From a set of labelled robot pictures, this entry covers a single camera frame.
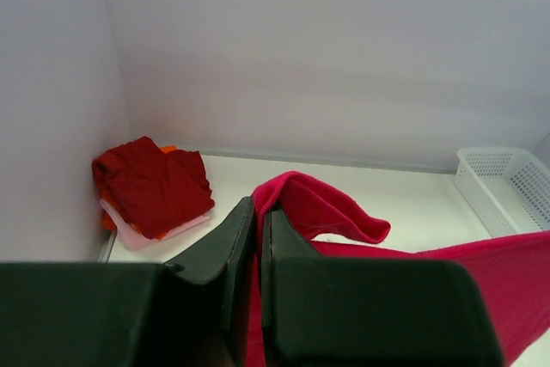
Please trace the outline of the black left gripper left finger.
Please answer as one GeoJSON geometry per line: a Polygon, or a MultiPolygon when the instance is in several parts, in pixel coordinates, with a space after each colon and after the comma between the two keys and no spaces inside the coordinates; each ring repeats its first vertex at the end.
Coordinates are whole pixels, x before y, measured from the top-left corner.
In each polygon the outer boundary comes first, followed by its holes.
{"type": "Polygon", "coordinates": [[[4,263],[4,366],[242,366],[253,201],[165,263],[4,263]]]}

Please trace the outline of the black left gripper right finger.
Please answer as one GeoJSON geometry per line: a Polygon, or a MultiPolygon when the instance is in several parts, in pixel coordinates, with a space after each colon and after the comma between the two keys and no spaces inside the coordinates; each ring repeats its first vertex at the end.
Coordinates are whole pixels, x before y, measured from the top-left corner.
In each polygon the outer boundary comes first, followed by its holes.
{"type": "Polygon", "coordinates": [[[501,366],[480,290],[443,260],[320,254],[281,209],[265,217],[262,333],[270,366],[501,366]]]}

